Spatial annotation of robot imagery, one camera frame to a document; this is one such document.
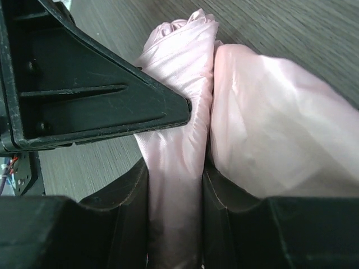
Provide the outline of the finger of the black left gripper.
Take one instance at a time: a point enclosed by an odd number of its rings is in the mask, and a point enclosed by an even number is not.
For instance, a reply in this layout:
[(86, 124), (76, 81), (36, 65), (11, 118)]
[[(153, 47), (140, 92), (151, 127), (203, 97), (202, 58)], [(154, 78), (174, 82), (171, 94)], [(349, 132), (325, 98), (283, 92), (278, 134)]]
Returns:
[(183, 126), (191, 104), (81, 31), (61, 2), (15, 1), (21, 149), (49, 150)]

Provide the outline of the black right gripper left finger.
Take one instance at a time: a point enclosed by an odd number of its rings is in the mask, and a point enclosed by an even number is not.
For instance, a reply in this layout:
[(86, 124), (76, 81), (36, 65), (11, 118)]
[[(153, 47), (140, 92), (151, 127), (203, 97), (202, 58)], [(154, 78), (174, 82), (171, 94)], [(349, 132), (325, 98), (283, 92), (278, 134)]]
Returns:
[(147, 239), (144, 160), (80, 202), (1, 197), (2, 268), (145, 268)]

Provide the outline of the pink folding umbrella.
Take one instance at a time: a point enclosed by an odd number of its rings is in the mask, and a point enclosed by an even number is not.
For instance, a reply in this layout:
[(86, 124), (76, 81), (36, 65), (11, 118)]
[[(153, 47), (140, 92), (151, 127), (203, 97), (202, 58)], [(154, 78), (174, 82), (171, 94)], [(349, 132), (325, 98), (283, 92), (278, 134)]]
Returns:
[(200, 264), (205, 154), (256, 198), (358, 195), (358, 111), (287, 59), (217, 41), (203, 10), (158, 25), (137, 64), (192, 102), (187, 125), (136, 135), (149, 171), (149, 267)]

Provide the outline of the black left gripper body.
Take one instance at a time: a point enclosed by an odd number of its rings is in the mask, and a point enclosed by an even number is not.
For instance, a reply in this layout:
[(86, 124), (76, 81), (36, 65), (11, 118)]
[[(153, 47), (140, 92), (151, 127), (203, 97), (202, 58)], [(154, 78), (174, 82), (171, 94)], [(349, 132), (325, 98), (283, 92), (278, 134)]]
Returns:
[(19, 157), (11, 175), (11, 183), (15, 196), (44, 195), (38, 153), (35, 150), (21, 149), (15, 141), (15, 134), (21, 133), (20, 105), (16, 79), (23, 72), (16, 72), (16, 63), (27, 64), (21, 52), (25, 49), (14, 50), (21, 45), (21, 37), (17, 36), (12, 23), (15, 1), (1, 1), (1, 156)]

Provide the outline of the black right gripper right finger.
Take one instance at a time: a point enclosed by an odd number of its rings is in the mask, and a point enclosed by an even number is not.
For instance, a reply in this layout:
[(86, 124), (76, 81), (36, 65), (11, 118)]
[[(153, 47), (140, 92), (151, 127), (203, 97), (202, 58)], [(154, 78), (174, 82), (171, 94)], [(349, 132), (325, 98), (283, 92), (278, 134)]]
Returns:
[(206, 165), (206, 268), (357, 268), (358, 199), (259, 200)]

